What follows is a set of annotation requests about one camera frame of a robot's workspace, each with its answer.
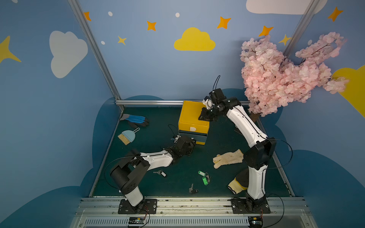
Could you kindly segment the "blue drawer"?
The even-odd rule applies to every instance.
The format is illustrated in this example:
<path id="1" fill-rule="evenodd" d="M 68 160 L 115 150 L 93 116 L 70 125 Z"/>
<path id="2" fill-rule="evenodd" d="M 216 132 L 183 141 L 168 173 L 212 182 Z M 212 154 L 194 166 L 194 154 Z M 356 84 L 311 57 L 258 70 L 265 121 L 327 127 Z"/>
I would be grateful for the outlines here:
<path id="1" fill-rule="evenodd" d="M 180 131 L 180 130 L 179 130 L 179 134 L 181 136 L 187 136 L 189 138 L 194 139 L 196 141 L 196 144 L 199 144 L 199 145 L 205 145 L 207 136 L 208 136 L 207 134 L 204 134 L 204 133 Z"/>

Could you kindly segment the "yellow drawer cabinet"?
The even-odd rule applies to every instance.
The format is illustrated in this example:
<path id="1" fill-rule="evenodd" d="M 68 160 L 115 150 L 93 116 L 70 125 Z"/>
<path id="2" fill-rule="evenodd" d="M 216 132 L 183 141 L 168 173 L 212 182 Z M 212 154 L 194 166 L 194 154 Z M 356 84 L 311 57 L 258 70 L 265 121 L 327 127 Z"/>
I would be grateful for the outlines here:
<path id="1" fill-rule="evenodd" d="M 210 122 L 198 120 L 203 103 L 184 101 L 178 122 L 178 130 L 208 134 Z"/>

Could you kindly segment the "green tagged key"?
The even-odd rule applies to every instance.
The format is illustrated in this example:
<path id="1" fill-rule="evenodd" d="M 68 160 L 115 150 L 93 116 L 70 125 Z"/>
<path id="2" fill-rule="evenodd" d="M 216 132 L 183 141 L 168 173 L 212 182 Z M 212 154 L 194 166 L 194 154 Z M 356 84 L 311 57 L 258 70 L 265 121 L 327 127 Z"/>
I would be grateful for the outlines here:
<path id="1" fill-rule="evenodd" d="M 204 184 L 205 186 L 207 186 L 207 185 L 210 183 L 210 180 L 209 180 L 209 178 L 207 178 L 207 177 L 202 177 L 202 181 L 203 181 L 203 184 Z"/>
<path id="2" fill-rule="evenodd" d="M 198 171 L 198 174 L 199 174 L 200 176 L 202 176 L 202 177 L 206 177 L 206 178 L 209 178 L 209 177 L 210 177 L 210 176 L 209 176 L 209 174 L 208 174 L 208 173 L 206 173 L 206 172 Z"/>

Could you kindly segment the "dark metal key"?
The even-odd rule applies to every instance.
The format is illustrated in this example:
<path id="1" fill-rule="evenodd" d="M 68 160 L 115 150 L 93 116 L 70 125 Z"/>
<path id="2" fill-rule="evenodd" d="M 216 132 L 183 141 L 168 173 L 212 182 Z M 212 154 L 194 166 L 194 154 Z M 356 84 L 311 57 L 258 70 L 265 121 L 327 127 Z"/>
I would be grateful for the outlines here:
<path id="1" fill-rule="evenodd" d="M 191 187 L 189 188 L 189 193 L 190 194 L 197 194 L 199 192 L 198 189 L 194 188 L 194 184 L 192 183 Z"/>

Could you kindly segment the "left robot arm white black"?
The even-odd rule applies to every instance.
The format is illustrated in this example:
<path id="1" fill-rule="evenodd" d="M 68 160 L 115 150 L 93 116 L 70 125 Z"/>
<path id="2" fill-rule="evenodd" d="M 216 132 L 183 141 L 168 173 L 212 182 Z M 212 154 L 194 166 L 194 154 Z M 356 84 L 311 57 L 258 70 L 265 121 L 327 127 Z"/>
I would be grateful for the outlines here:
<path id="1" fill-rule="evenodd" d="M 110 170 L 110 177 L 130 206 L 135 208 L 144 199 L 138 185 L 146 173 L 168 167 L 178 159 L 189 156 L 195 145 L 196 141 L 193 138 L 177 136 L 172 146 L 160 152 L 142 153 L 133 149 Z"/>

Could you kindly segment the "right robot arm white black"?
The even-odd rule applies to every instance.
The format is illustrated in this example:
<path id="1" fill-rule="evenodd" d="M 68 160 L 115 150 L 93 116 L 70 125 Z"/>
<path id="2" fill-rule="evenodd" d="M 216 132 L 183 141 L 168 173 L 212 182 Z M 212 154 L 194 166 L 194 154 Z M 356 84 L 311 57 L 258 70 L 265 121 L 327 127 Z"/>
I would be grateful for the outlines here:
<path id="1" fill-rule="evenodd" d="M 267 137 L 251 120 L 239 100 L 227 98 L 221 89 L 215 89 L 203 100 L 199 120 L 215 121 L 218 116 L 227 116 L 246 139 L 250 149 L 244 153 L 241 150 L 216 156 L 214 167 L 245 162 L 247 168 L 241 171 L 228 188 L 238 194 L 246 191 L 244 207 L 248 212 L 259 213 L 267 209 L 265 196 L 265 178 L 268 163 L 273 155 L 276 141 Z"/>

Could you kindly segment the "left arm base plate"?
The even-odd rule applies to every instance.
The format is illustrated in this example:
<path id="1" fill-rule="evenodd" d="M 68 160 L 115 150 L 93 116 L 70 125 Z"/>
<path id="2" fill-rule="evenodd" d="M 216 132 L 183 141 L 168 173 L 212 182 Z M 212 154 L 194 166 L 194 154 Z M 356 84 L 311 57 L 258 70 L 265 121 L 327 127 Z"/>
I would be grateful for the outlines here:
<path id="1" fill-rule="evenodd" d="M 157 199 L 144 199 L 137 206 L 132 206 L 131 203 L 123 199 L 120 201 L 118 214 L 143 214 L 146 211 L 149 214 L 156 214 Z"/>

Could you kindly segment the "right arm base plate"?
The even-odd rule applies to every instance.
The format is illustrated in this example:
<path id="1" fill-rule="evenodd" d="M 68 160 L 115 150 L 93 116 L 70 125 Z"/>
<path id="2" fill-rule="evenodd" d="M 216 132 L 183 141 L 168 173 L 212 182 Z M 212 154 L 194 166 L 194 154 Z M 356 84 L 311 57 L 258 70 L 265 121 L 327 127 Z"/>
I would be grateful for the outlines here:
<path id="1" fill-rule="evenodd" d="M 265 197 L 260 199 L 233 198 L 230 201 L 234 214 L 271 214 Z"/>

